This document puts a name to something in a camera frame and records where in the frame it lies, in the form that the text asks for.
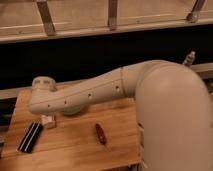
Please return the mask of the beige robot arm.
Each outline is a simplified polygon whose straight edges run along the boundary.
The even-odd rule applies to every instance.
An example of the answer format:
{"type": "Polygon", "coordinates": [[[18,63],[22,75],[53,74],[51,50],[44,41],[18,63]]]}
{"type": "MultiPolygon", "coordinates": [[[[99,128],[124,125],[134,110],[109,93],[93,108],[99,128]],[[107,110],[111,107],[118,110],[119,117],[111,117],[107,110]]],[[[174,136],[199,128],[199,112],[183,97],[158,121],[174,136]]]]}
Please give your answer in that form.
{"type": "Polygon", "coordinates": [[[213,171],[213,109],[201,77],[178,63],[151,60],[123,66],[58,90],[37,77],[28,109],[34,114],[121,98],[135,100],[140,171],[213,171]]]}

